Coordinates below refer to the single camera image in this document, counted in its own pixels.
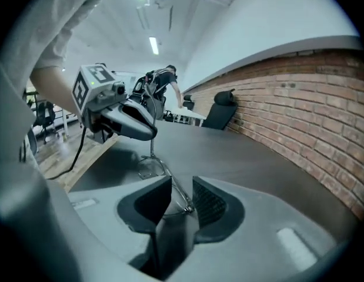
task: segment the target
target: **red brick wall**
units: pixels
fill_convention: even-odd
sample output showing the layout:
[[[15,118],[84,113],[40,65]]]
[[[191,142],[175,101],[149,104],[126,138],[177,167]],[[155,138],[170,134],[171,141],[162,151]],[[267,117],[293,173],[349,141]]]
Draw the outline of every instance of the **red brick wall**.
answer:
[[[358,52],[291,53],[245,66],[188,92],[207,115],[235,89],[228,130],[263,143],[364,217],[364,63]]]

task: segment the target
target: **ceiling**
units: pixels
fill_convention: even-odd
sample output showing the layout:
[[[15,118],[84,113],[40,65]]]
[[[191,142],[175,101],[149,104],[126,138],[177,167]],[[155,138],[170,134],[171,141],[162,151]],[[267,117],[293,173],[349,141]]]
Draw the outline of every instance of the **ceiling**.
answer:
[[[103,0],[74,32],[67,63],[106,58],[185,66],[204,31],[233,0]],[[149,37],[158,41],[152,53]]]

